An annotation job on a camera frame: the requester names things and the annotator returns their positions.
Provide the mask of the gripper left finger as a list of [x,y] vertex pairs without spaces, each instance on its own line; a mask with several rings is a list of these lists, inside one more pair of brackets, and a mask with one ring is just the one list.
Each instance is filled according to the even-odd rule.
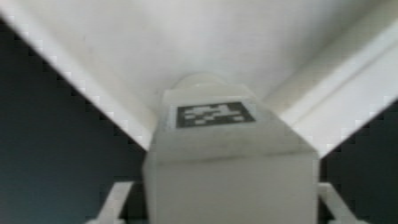
[[114,183],[98,216],[85,222],[85,224],[126,224],[126,220],[121,217],[121,214],[125,210],[132,187],[132,182]]

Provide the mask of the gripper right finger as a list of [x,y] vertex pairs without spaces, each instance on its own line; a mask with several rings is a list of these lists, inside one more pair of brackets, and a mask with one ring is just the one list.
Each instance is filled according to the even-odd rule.
[[318,196],[332,214],[332,220],[327,224],[370,224],[354,215],[336,188],[329,182],[318,183]]

